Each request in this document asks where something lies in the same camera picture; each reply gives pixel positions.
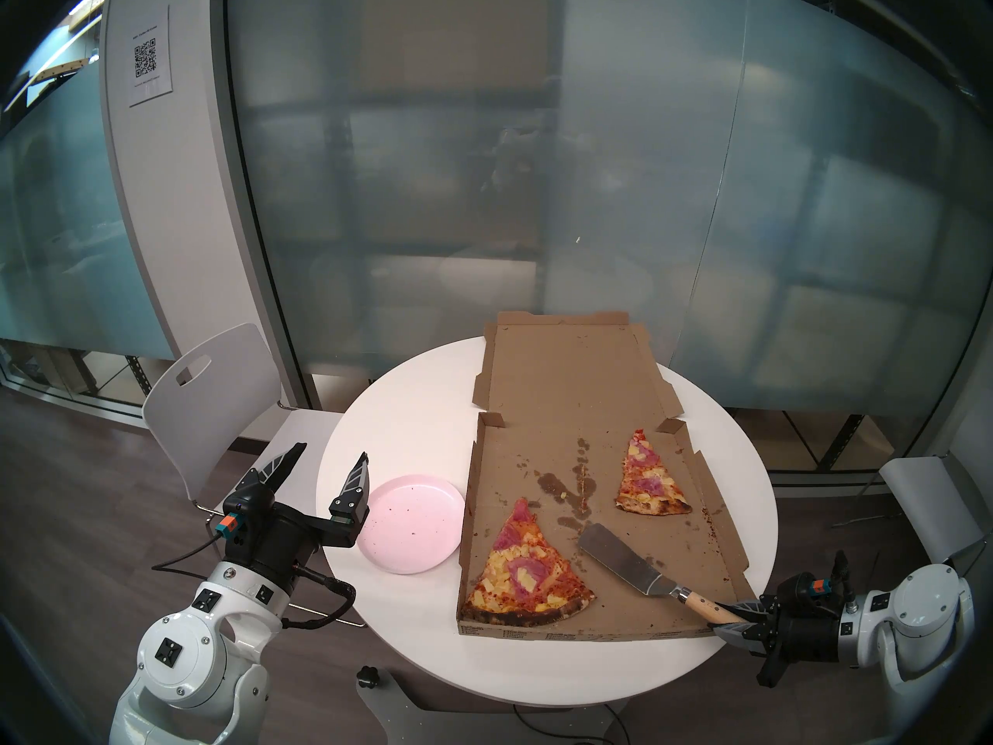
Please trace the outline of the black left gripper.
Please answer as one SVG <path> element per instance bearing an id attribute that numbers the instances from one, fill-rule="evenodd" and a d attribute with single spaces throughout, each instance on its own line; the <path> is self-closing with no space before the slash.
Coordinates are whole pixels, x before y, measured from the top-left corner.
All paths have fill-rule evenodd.
<path id="1" fill-rule="evenodd" d="M 349 471 L 342 491 L 329 504 L 330 518 L 306 516 L 282 502 L 245 509 L 242 500 L 273 500 L 307 449 L 298 442 L 262 468 L 251 468 L 225 500 L 225 514 L 241 526 L 225 537 L 225 563 L 251 570 L 292 595 L 311 556 L 321 547 L 355 545 L 368 513 L 368 456 L 363 452 Z"/>

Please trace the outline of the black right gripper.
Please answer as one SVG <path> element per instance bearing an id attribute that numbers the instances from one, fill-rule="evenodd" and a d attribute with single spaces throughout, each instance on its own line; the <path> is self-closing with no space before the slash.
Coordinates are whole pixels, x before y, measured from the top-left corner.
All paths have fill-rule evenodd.
<path id="1" fill-rule="evenodd" d="M 733 604 L 742 618 L 765 622 L 712 625 L 712 631 L 729 646 L 765 650 L 758 672 L 759 685 L 777 685 L 791 665 L 802 662 L 839 663 L 840 622 L 827 616 L 795 616 L 777 600 L 745 600 Z"/>

